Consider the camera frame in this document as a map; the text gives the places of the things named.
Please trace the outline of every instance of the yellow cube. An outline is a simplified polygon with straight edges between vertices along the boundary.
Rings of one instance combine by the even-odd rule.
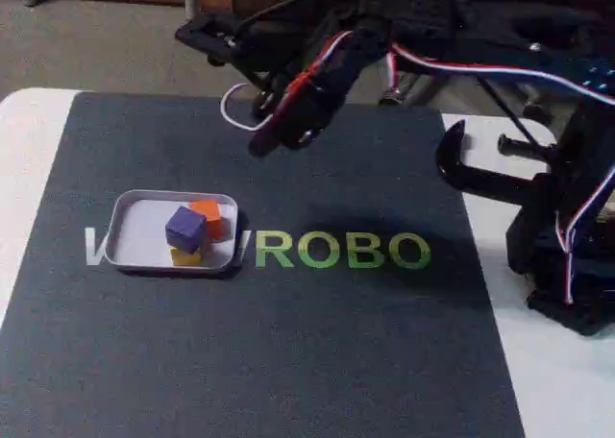
[[[177,248],[171,248],[171,258],[176,267],[198,267],[201,265],[201,250],[197,249],[196,253],[188,254]]]

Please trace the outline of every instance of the purple cube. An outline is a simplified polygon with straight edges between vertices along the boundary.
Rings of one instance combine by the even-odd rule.
[[[169,246],[194,254],[207,235],[205,216],[181,206],[166,224],[166,242]]]

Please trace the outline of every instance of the black mat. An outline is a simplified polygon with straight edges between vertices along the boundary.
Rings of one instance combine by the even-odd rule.
[[[217,108],[76,99],[0,333],[3,436],[522,436],[464,205],[436,176],[440,117],[348,106],[309,150],[259,161]],[[294,267],[257,268],[254,236],[230,280],[88,267],[84,228],[134,188],[229,194],[250,230],[292,236]],[[337,264],[302,262],[308,231],[338,239]],[[350,268],[348,231],[380,237],[385,264]],[[400,232],[428,267],[395,265]]]

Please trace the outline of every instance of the block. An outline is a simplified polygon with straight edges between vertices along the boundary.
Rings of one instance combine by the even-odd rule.
[[[166,242],[169,246],[194,254],[205,242],[207,219],[201,214],[180,207],[166,223]]]
[[[201,250],[194,254],[185,253],[177,248],[171,248],[171,258],[176,267],[198,267],[201,265]]]
[[[208,221],[208,236],[210,239],[222,239],[222,216],[220,206],[213,200],[194,201],[190,203],[190,209],[203,216]]]

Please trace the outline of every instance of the white table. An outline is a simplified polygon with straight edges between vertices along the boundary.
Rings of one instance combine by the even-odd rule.
[[[0,322],[78,93],[25,89],[0,104]],[[443,115],[447,128],[461,118],[471,137],[468,164],[525,178],[545,169],[540,162],[498,154],[500,134],[523,139],[508,119]],[[526,125],[540,143],[553,142],[543,126]],[[526,435],[615,436],[615,331],[586,339],[528,310],[530,284],[508,269],[505,253],[504,234],[518,208],[473,195],[464,201]]]

